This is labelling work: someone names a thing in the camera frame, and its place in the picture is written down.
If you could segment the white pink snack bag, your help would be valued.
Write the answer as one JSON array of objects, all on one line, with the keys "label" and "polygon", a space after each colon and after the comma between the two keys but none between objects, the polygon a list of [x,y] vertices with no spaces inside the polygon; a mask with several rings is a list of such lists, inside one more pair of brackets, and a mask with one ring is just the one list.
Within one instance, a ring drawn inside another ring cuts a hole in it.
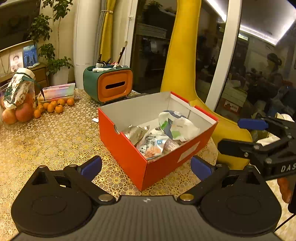
[{"label": "white pink snack bag", "polygon": [[169,138],[164,145],[163,154],[170,153],[182,145],[183,142],[181,142],[180,140],[172,140]]}]

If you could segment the white blue wipes pack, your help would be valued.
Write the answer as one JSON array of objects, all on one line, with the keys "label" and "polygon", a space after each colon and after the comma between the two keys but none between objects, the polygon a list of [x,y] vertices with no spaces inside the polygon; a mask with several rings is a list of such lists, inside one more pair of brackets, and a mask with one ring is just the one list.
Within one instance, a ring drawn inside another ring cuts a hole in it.
[{"label": "white blue wipes pack", "polygon": [[159,114],[159,127],[172,140],[186,142],[199,135],[197,128],[188,118],[177,111],[165,110]]}]

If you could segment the white orange packet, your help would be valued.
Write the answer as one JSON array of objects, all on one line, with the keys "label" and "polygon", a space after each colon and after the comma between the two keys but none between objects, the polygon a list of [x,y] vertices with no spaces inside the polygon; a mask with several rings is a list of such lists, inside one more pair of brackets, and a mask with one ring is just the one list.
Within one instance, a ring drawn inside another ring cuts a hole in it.
[{"label": "white orange packet", "polygon": [[164,145],[168,139],[169,136],[160,127],[157,127],[143,137],[137,144],[137,150],[146,160],[157,158],[162,155]]}]

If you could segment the silver foil snack packet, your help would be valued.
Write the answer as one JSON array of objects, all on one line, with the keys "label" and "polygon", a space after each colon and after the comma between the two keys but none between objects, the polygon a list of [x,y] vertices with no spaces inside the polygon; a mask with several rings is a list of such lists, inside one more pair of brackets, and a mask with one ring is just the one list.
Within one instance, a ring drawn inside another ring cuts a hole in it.
[{"label": "silver foil snack packet", "polygon": [[130,125],[122,132],[125,137],[135,146],[144,137],[148,130],[149,125],[144,127]]}]

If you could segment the red white cardboard box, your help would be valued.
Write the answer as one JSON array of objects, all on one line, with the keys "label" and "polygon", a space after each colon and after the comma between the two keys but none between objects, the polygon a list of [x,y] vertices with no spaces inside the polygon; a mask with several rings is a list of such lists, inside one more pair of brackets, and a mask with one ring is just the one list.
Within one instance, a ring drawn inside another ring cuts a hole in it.
[{"label": "red white cardboard box", "polygon": [[101,106],[98,119],[102,142],[140,191],[203,149],[218,125],[172,92]]}]

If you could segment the orange tangerine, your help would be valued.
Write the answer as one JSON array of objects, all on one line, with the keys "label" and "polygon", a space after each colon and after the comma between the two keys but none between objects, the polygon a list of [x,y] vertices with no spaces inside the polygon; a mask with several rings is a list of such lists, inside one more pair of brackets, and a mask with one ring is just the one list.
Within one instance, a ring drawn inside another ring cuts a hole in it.
[{"label": "orange tangerine", "polygon": [[34,118],[40,118],[42,115],[42,112],[39,109],[36,109],[34,111]]},{"label": "orange tangerine", "polygon": [[68,106],[73,106],[75,104],[74,98],[67,99],[66,103]]},{"label": "orange tangerine", "polygon": [[64,101],[64,99],[59,99],[59,100],[57,101],[57,104],[58,104],[58,105],[61,105],[61,106],[65,106],[65,101]]},{"label": "orange tangerine", "polygon": [[57,105],[55,107],[55,113],[62,113],[63,112],[63,106],[62,105]]}]

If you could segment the red apple right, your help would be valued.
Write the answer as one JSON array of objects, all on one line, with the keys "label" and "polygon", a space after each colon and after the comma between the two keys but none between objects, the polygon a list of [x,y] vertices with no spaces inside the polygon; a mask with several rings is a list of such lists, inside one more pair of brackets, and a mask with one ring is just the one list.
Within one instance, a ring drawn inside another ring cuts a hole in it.
[{"label": "red apple right", "polygon": [[33,117],[32,106],[28,103],[23,103],[16,108],[16,119],[22,123],[30,121]]}]

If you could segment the red apple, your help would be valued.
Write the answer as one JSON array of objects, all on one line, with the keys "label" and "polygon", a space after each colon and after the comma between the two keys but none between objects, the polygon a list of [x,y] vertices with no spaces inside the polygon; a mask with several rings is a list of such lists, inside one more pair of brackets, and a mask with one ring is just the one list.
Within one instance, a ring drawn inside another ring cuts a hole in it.
[{"label": "red apple", "polygon": [[33,117],[32,106],[28,103],[23,103],[16,108],[16,119],[22,123],[30,121]]},{"label": "red apple", "polygon": [[8,124],[12,125],[17,122],[16,119],[16,110],[15,109],[5,109],[2,113],[3,121]]}]

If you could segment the green orange tissue box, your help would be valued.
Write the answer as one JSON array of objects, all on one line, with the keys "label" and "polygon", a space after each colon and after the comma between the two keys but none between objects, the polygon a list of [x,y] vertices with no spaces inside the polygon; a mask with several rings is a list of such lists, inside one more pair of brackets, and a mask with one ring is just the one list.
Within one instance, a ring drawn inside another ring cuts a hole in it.
[{"label": "green orange tissue box", "polygon": [[100,104],[128,96],[132,92],[133,71],[126,66],[87,67],[83,72],[84,91]]}]

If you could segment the red apple left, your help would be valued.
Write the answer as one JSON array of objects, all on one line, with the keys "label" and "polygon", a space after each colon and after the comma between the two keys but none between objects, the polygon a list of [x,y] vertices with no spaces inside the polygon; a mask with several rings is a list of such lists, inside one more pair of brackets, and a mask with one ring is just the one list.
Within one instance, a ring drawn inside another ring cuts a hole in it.
[{"label": "red apple left", "polygon": [[17,122],[16,119],[16,110],[15,109],[5,109],[2,113],[3,121],[8,124],[12,125]]}]

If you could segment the green potted plant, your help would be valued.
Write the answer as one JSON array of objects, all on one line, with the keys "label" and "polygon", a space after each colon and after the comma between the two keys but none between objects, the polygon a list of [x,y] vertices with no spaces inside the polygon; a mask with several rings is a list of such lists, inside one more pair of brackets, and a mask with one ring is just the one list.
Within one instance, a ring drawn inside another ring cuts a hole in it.
[{"label": "green potted plant", "polygon": [[39,13],[28,29],[28,40],[39,45],[38,55],[46,61],[48,72],[56,75],[63,68],[73,67],[71,58],[60,56],[60,25],[70,13],[73,1],[41,1],[41,9],[49,9],[50,15]]}]

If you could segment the wooden TV cabinet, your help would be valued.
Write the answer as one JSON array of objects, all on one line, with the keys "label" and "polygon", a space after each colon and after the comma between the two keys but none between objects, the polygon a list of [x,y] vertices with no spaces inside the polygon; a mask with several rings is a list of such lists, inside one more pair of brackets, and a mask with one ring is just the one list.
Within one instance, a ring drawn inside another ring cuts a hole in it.
[{"label": "wooden TV cabinet", "polygon": [[[30,70],[34,73],[36,82],[40,84],[42,88],[49,87],[49,79],[47,75],[47,70],[48,70],[47,64],[41,63],[37,67],[33,67]],[[13,75],[14,73],[10,73],[1,77],[1,86],[4,86],[5,84],[7,84],[11,80]]]}]

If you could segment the white air conditioner column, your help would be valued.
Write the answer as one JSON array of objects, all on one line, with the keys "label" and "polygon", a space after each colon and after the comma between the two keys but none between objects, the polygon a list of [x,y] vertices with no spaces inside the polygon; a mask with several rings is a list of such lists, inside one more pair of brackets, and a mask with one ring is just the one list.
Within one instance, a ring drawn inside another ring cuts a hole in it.
[{"label": "white air conditioner column", "polygon": [[94,65],[96,33],[101,11],[101,1],[80,0],[74,18],[73,66],[75,83],[83,89],[83,72]]}]

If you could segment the black television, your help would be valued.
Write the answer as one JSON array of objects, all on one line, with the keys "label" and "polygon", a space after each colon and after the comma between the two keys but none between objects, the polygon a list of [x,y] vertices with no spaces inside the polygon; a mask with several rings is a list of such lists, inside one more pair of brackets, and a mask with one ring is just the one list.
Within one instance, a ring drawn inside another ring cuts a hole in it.
[{"label": "black television", "polygon": [[38,0],[6,0],[0,7],[1,49],[6,49],[28,39],[29,30],[39,15]]}]

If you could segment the blue picture frame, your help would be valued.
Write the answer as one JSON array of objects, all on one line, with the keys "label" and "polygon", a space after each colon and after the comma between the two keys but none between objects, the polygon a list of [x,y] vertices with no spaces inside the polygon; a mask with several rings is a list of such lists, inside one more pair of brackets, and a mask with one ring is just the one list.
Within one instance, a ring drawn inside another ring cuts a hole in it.
[{"label": "blue picture frame", "polygon": [[38,63],[36,45],[28,45],[23,48],[23,64],[25,67],[32,67]]}]

